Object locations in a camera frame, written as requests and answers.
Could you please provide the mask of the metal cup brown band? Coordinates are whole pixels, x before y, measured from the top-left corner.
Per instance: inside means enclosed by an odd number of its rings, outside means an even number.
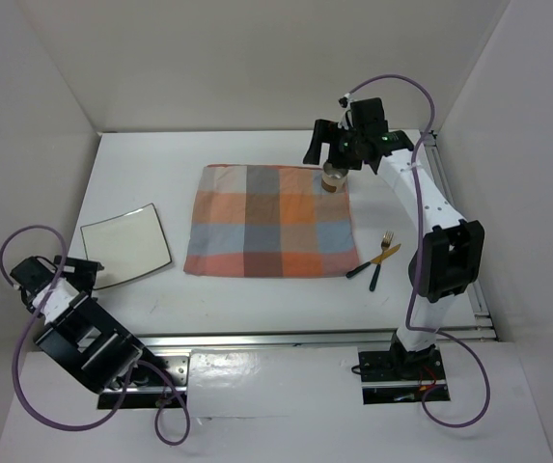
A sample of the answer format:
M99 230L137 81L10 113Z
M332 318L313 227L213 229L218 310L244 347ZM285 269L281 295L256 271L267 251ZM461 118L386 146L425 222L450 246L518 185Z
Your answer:
M334 167L325 161L322 165L321 187L328 193L339 193L345 189L348 169Z

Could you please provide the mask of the square white plate black rim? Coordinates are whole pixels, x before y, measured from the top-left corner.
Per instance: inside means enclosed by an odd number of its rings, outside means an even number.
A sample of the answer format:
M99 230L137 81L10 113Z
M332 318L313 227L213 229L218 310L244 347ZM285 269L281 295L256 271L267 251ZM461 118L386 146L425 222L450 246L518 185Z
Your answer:
M173 262L154 204L82 226L80 232L87 260L101 264L95 289L140 279Z

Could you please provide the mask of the gold fork green handle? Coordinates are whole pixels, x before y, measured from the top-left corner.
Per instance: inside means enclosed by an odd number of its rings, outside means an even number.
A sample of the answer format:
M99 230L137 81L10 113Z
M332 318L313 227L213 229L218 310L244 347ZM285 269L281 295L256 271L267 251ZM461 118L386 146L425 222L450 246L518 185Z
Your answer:
M380 273L380 264L381 260L384 258L386 252L390 249L392 241L394 238L394 233L392 231L387 231L384 233L381 241L381 254L379 256L379 262L375 265L373 276L369 284L369 291L374 292L377 286L379 273Z

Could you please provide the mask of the checkered orange blue cloth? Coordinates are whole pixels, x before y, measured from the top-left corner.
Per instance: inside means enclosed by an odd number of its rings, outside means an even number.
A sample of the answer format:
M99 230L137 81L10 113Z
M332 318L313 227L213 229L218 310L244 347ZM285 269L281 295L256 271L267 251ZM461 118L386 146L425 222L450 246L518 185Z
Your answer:
M225 278L327 278L360 262L345 187L320 169L206 166L193 204L183 270Z

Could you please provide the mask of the gold knife green handle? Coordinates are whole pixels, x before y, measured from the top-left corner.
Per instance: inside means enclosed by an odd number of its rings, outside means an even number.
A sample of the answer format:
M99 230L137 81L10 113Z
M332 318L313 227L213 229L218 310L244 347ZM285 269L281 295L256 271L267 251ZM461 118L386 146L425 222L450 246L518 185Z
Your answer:
M383 262L385 259L388 259L389 257L391 257L393 254L395 254L399 249L400 249L401 245L400 244L397 244L395 246L392 246L390 247L390 249L386 252L384 258L381 260L381 262ZM354 269L348 271L346 273L346 278L347 279L352 279L354 278L357 274L359 274L360 272L362 272L363 270L365 270L366 268L368 268L369 266L371 265L376 265L378 262L379 262L379 256L371 259L371 260L368 260L360 265L358 265L357 267L355 267Z

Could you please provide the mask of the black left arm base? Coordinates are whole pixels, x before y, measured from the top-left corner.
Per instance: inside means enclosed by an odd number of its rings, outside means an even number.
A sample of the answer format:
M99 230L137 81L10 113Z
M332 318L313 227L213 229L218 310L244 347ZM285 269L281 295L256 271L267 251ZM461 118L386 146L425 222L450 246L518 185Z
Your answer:
M189 350L164 350L156 352L155 357L159 363L151 361L155 366L161 366L171 377L176 390L182 399L187 401L187 383L190 370ZM180 409L181 405L175 398L171 389L153 371L148 368L138 367L133 372L133 380L127 388L122 410L156 410L160 406L161 399L165 399L164 407L167 409ZM118 384L121 387L123 378L120 377ZM97 409L110 411L119 396L121 388L106 389L97 398Z

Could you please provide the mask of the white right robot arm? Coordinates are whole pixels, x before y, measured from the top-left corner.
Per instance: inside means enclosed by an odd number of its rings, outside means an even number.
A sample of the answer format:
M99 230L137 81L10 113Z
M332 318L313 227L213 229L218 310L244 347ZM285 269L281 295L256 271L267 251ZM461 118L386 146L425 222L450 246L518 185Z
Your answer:
M421 353L435 343L455 298L478 278L484 228L445 198L418 159L422 142L391 131L380 98L340 100L345 113L327 129L327 161L341 170L368 166L396 195L416 226L417 249L409 263L412 284L405 322L397 330L388 366L399 378L422 365Z

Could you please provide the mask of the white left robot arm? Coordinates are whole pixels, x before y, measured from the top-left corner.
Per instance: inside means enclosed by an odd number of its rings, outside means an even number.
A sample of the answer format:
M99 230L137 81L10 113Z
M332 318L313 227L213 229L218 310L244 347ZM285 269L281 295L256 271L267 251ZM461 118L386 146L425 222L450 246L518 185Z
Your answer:
M330 342L323 313L309 322L302 309L318 287L302 282L194 280L172 254L185 246L194 185L203 167L231 163L294 164L310 140L307 130L107 133L97 148L78 223L147 208L157 216L167 259L155 270L105 289L95 303L67 311L41 328L38 348L70 371L89 360L145 385L185 347L261 347ZM142 351L131 354L133 346Z

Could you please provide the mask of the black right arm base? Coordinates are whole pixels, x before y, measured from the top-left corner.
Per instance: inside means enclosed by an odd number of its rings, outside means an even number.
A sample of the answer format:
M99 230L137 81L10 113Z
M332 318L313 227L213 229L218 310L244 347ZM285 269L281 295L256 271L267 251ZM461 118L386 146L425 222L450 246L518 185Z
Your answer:
M400 364L388 350L361 351L358 363L350 368L364 383L430 381L446 379L441 353L437 348L412 363Z

